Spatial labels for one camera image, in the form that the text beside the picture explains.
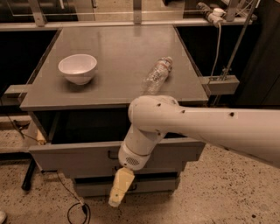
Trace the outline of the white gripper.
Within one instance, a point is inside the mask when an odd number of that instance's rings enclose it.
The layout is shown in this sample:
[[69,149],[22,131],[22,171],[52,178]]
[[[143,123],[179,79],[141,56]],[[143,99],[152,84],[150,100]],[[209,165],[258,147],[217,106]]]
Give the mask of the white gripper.
[[122,142],[118,152],[118,159],[123,168],[119,169],[115,174],[108,200],[112,207],[120,206],[135,178],[133,171],[143,169],[149,158],[150,155],[137,155],[128,148],[125,142]]

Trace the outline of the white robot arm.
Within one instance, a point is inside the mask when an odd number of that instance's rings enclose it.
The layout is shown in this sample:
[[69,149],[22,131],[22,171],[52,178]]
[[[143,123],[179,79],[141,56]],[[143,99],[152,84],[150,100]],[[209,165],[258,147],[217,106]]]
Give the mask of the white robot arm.
[[118,152],[122,166],[108,203],[118,207],[166,134],[176,133],[280,166],[280,111],[247,108],[189,108],[168,95],[142,95],[128,110],[130,128]]

